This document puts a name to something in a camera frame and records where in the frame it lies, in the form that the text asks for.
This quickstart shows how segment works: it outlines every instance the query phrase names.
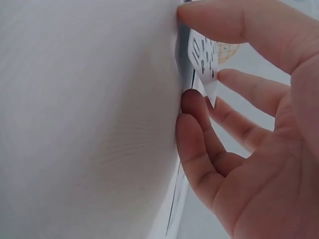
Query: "white object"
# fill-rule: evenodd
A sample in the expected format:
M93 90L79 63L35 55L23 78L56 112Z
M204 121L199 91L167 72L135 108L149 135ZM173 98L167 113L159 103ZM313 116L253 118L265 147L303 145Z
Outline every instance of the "white object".
M214 107L217 94L217 43L197 31L191 30L188 41L188 57Z
M1 239L150 236L177 162L179 3L0 2Z

